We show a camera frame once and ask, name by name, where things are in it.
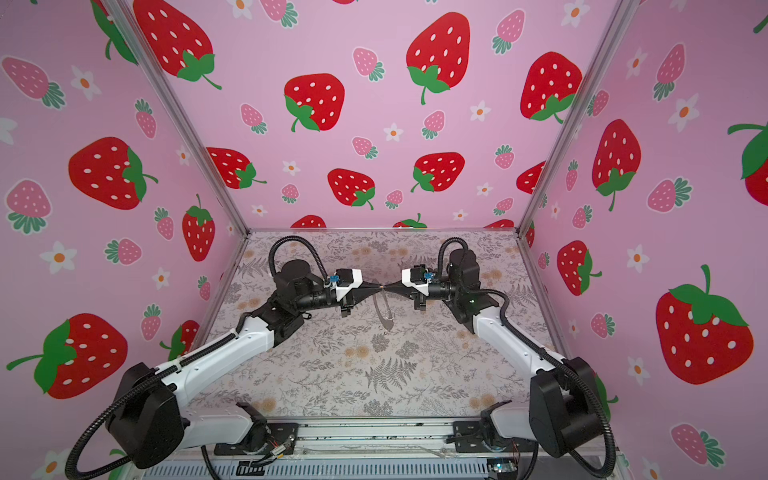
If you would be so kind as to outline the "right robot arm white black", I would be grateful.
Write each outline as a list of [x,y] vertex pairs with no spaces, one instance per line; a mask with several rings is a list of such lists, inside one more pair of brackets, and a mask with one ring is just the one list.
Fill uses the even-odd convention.
[[506,439],[535,441],[552,457],[574,456],[576,449],[601,437],[610,451],[615,442],[597,392],[592,368],[582,359],[567,359],[524,333],[506,317],[505,294],[481,287],[476,255],[462,246],[438,267],[417,265],[402,271],[401,280],[384,287],[424,310],[429,300],[442,302],[454,319],[493,347],[528,382],[528,412],[501,404],[483,413],[486,443]]

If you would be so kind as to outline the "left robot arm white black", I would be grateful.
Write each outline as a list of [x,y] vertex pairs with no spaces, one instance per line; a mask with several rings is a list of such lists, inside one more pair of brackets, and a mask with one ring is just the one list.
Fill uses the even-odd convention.
[[247,402],[221,413],[189,413],[187,407],[208,386],[251,358],[290,338],[319,309],[343,315],[382,289],[358,269],[317,276],[304,260],[291,260],[273,275],[276,289],[266,303],[243,314],[217,340],[151,369],[140,363],[123,377],[120,394],[152,381],[119,407],[107,429],[139,469],[155,466],[178,450],[229,445],[239,453],[265,452],[270,433],[265,417]]

